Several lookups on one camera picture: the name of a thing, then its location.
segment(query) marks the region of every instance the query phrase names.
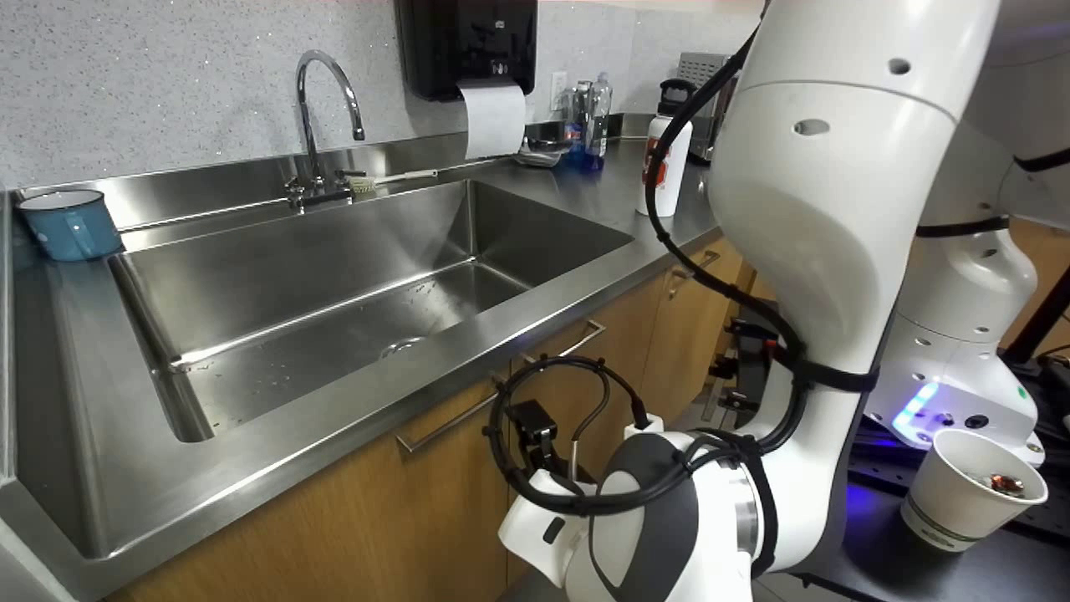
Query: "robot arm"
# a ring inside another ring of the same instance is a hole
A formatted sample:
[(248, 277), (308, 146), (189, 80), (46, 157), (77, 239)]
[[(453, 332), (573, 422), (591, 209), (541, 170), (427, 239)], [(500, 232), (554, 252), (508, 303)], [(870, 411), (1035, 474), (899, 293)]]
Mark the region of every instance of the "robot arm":
[(948, 425), (966, 425), (1040, 466), (1038, 404), (996, 353), (1038, 287), (1029, 257), (1007, 235), (1007, 214), (1070, 228), (1070, 205), (1047, 181), (973, 124), (960, 124), (923, 214), (868, 414), (913, 447), (930, 447)]
[[(1001, 0), (780, 0), (764, 21), (710, 189), (727, 236), (777, 283), (824, 375), (868, 382), (874, 371), (996, 12)], [(521, 557), (549, 557), (539, 568), (568, 598), (751, 598), (751, 557), (772, 555), (768, 568), (786, 568), (815, 548), (859, 414), (859, 391), (794, 367), (772, 367), (746, 429), (764, 437), (802, 411), (759, 469), (712, 461), (674, 495), (600, 519), (562, 519), (521, 499), (501, 538)], [(699, 437), (626, 437), (601, 495), (637, 490)]]

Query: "cabinet door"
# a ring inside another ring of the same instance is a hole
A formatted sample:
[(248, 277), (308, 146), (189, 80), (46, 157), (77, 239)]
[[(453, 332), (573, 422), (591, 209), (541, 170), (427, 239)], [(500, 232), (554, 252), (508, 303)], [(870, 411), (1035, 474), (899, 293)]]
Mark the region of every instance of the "cabinet door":
[[(629, 384), (642, 391), (645, 382), (645, 359), (649, 340), (655, 335), (655, 306), (659, 306), (663, 283), (642, 283), (639, 290), (626, 293), (623, 301), (608, 303), (607, 312), (591, 315), (589, 322), (601, 324), (607, 332), (580, 348), (583, 359), (601, 359), (611, 371), (618, 371)], [(576, 322), (562, 328), (554, 336), (539, 344), (535, 353), (559, 353), (562, 348), (576, 344), (589, 322)], [(535, 398), (559, 425), (554, 447), (562, 458), (580, 458), (583, 469), (601, 474), (608, 455), (623, 442), (623, 429), (629, 425), (629, 394), (623, 389), (608, 389), (608, 401), (601, 404), (600, 419), (583, 432), (580, 447), (573, 437), (580, 425), (591, 419), (600, 409), (601, 389), (600, 378), (576, 371), (576, 367), (553, 367), (535, 375), (514, 398)]]
[[(730, 239), (704, 248), (693, 261), (730, 283), (746, 277), (744, 257)], [(684, 266), (663, 277), (659, 324), (645, 360), (645, 394), (666, 422), (678, 419), (704, 391), (733, 312), (733, 301), (704, 287)]]
[[(421, 437), (486, 394), (489, 384), (467, 389), (406, 436)], [(396, 437), (360, 447), (117, 598), (495, 598), (504, 588), (504, 482), (482, 425), (465, 422), (413, 458)]]

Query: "stainless steel sink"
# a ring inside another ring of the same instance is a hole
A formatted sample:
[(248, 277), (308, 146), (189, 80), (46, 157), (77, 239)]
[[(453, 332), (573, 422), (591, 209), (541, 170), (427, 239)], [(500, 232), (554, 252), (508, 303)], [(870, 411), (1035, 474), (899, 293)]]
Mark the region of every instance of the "stainless steel sink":
[(180, 437), (401, 353), (629, 236), (455, 181), (114, 261)]

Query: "blue container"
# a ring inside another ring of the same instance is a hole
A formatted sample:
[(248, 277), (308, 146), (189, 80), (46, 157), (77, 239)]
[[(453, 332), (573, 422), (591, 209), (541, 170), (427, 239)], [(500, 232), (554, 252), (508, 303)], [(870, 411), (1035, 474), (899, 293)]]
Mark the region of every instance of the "blue container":
[(91, 261), (124, 252), (105, 194), (95, 187), (51, 187), (28, 194), (21, 209), (37, 244), (54, 261)]

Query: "faucet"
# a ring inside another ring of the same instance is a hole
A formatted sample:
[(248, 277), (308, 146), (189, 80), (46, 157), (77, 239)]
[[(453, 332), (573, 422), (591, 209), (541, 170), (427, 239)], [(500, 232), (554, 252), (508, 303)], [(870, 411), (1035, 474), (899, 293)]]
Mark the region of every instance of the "faucet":
[(311, 120), (308, 120), (308, 95), (306, 95), (306, 76), (308, 76), (308, 67), (311, 62), (325, 62), (343, 95), (345, 95), (345, 108), (347, 108), (347, 116), (350, 116), (350, 131), (356, 131), (356, 139), (366, 139), (366, 120), (360, 120), (360, 102), (357, 102), (357, 95), (356, 87), (347, 82), (345, 70), (339, 67), (339, 60), (330, 52), (321, 52), (321, 49), (306, 49), (300, 52), (300, 62), (299, 62), (299, 131), (300, 131), (300, 139), (306, 139), (306, 155), (308, 155), (308, 170), (311, 178), (299, 178), (288, 185), (288, 194), (291, 194), (291, 205), (311, 205), (311, 199), (330, 199), (330, 196), (350, 196), (350, 187), (343, 173), (325, 173), (325, 160), (315, 146), (315, 132), (311, 132)]

